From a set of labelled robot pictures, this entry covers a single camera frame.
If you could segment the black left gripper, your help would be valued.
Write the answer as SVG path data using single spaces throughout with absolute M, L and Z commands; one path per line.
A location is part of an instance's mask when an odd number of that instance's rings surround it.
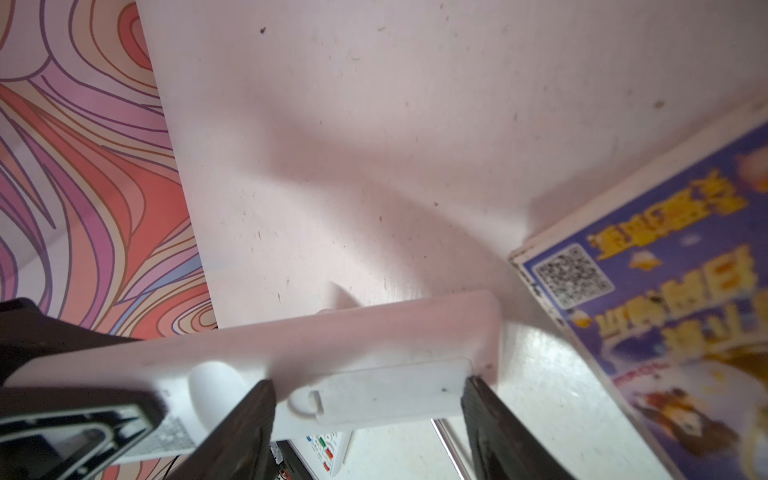
M 30 361 L 134 342 L 45 315 L 28 298 L 1 303 L 1 383 Z M 1 477 L 91 479 L 154 432 L 154 394 L 107 388 L 3 387 Z

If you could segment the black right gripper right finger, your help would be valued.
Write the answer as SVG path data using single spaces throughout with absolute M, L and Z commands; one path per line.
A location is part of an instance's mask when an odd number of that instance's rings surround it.
M 481 377 L 466 379 L 461 408 L 479 479 L 573 479 Z

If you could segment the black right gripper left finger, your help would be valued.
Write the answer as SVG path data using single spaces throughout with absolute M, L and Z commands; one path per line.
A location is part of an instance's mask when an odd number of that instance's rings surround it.
M 271 479 L 276 465 L 270 450 L 276 416 L 271 380 L 250 390 L 240 379 L 190 379 L 195 413 L 212 428 L 168 479 Z

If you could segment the orange handled screwdriver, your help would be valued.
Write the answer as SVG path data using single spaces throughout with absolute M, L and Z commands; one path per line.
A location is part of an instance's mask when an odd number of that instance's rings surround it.
M 464 464 L 459 450 L 453 441 L 448 426 L 443 419 L 431 419 L 430 423 L 435 430 L 437 437 L 439 438 L 448 458 L 461 480 L 471 480 L 472 476 L 466 465 Z

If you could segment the white remote control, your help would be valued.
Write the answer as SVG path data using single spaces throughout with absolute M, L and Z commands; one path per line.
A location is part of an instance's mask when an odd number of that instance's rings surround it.
M 501 308 L 487 291 L 262 322 L 35 359 L 12 387 L 113 387 L 157 394 L 167 418 L 129 461 L 189 453 L 262 380 L 272 436 L 456 416 L 465 380 L 498 377 Z

